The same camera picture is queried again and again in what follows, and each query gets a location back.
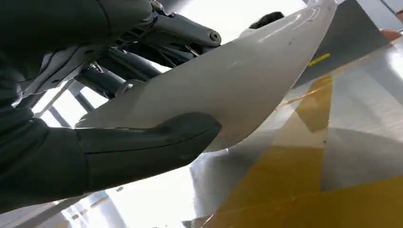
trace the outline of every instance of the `reflective floor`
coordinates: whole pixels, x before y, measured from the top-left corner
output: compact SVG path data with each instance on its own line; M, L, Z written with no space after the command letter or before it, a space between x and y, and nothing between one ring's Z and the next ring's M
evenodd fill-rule
M292 89L242 143L40 227L401 227L403 38Z

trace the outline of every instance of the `jacket sleeve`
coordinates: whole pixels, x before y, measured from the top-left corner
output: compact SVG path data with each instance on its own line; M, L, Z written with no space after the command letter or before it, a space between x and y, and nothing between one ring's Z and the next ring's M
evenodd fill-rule
M17 206L16 200L42 203L86 188L86 160L77 135L73 129L49 128L29 108L15 108L20 98L15 74L0 58L0 211Z

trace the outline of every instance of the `white fairing panel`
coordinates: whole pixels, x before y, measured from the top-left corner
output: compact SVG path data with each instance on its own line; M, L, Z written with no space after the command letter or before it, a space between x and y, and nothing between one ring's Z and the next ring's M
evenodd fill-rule
M150 128L179 114L202 112L222 124L207 151L239 143L272 113L321 43L336 3L311 2L136 86L83 117L77 127Z

